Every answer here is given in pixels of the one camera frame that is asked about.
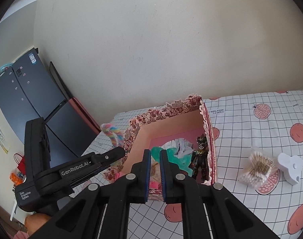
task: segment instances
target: refrigerator door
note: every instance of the refrigerator door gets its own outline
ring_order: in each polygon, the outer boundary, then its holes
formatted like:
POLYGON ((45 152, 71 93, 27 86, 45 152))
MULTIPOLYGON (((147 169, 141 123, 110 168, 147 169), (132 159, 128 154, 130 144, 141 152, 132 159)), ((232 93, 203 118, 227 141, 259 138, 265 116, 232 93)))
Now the refrigerator door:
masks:
POLYGON ((34 48, 22 55, 12 68, 32 106, 44 119, 65 99, 34 48))
POLYGON ((50 118, 47 126, 76 156, 81 156, 97 136, 69 102, 50 118))
POLYGON ((13 69, 0 76, 0 108, 9 125, 24 144, 25 124, 39 118, 22 91, 13 69))
POLYGON ((48 127, 46 127, 46 132, 50 144, 51 168, 77 158, 77 156, 73 154, 48 127))

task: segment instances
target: green toy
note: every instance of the green toy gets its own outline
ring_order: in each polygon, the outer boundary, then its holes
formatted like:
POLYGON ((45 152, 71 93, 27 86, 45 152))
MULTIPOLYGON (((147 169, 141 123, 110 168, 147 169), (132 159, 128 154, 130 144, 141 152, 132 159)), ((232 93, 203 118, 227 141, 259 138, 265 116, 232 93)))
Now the green toy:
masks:
MULTIPOLYGON (((161 147, 153 147, 151 149, 151 156, 154 158, 156 162, 159 163, 159 158, 160 158, 160 151, 163 150, 161 147)), ((191 154, 186 155, 182 158, 177 158, 174 156, 174 154, 177 152, 177 148, 169 148, 167 149, 167 155, 168 155, 168 160, 171 163, 177 164, 180 168, 180 170, 183 170, 188 173, 189 176, 192 175, 192 169, 190 169, 188 166, 191 161, 191 154)))

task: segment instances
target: poster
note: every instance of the poster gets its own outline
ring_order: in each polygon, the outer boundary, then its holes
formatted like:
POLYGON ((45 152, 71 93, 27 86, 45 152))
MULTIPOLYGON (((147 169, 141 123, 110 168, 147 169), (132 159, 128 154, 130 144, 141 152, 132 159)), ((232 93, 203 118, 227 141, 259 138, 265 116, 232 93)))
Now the poster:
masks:
POLYGON ((4 152, 8 153, 9 152, 9 146, 7 145, 6 141, 5 141, 5 138, 3 136, 3 133, 0 129, 0 145, 1 147, 3 148, 4 152))

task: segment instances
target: cotton swab package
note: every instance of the cotton swab package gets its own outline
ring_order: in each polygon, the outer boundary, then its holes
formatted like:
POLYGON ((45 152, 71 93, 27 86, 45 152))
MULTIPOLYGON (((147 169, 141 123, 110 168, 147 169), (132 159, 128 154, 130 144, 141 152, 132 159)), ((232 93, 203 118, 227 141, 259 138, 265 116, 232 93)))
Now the cotton swab package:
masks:
POLYGON ((260 148, 252 148, 246 167, 238 176, 238 180, 258 189, 267 183, 268 177, 277 170, 272 157, 263 154, 260 148))

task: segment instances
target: black panel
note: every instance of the black panel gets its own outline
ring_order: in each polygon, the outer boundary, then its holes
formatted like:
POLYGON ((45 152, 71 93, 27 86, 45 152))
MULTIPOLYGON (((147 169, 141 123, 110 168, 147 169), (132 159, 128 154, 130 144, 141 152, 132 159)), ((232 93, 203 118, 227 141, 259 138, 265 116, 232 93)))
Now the black panel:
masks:
POLYGON ((39 118, 39 115, 25 97, 12 68, 0 76, 0 108, 15 134, 24 143, 26 122, 39 118))
POLYGON ((47 126, 77 156, 81 156, 96 134, 67 102, 47 122, 47 126))
POLYGON ((46 127, 46 132, 50 144, 51 168, 77 158, 77 156, 73 154, 48 127, 46 127))
POLYGON ((13 65, 17 79, 32 106, 46 118, 65 99, 33 48, 13 65))

